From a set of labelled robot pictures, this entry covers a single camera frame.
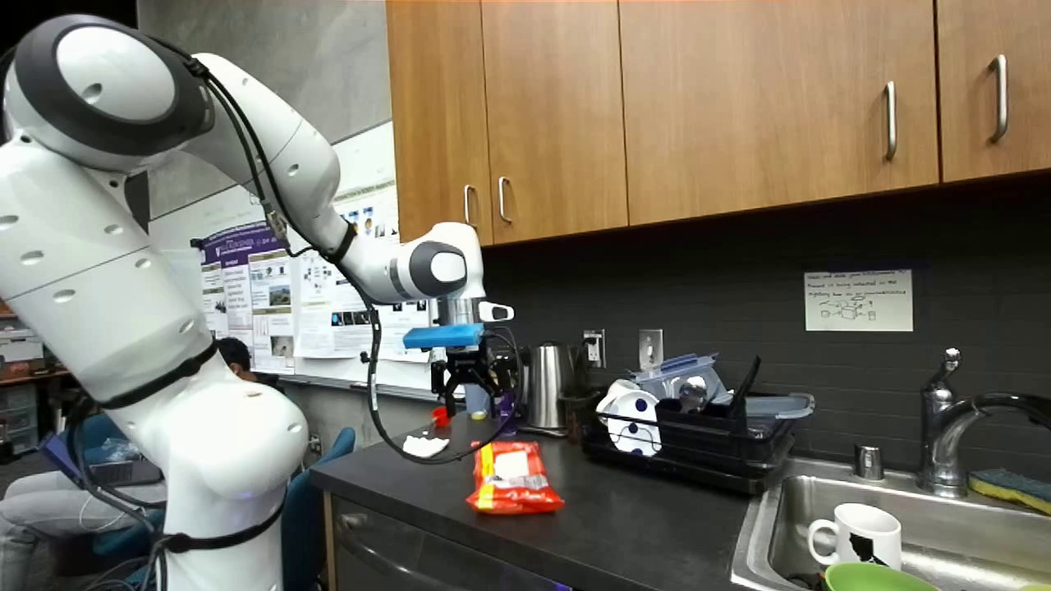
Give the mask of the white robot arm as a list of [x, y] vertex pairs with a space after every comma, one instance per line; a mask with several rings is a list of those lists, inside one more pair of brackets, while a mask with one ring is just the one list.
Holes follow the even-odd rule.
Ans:
[[5, 73], [5, 301], [164, 472], [164, 591], [281, 591], [287, 479], [307, 414], [237, 379], [118, 186], [184, 152], [255, 194], [370, 301], [437, 298], [470, 328], [479, 238], [410, 243], [334, 206], [340, 157], [287, 97], [218, 54], [184, 54], [93, 12], [34, 25]]

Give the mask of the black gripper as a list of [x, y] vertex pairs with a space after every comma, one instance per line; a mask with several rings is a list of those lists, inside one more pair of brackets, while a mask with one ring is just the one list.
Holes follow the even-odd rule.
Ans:
[[483, 396], [483, 410], [499, 410], [499, 380], [491, 380], [491, 362], [483, 350], [451, 350], [445, 362], [433, 363], [437, 379], [437, 396], [445, 408], [445, 421], [453, 421], [459, 414], [456, 386], [477, 384]]

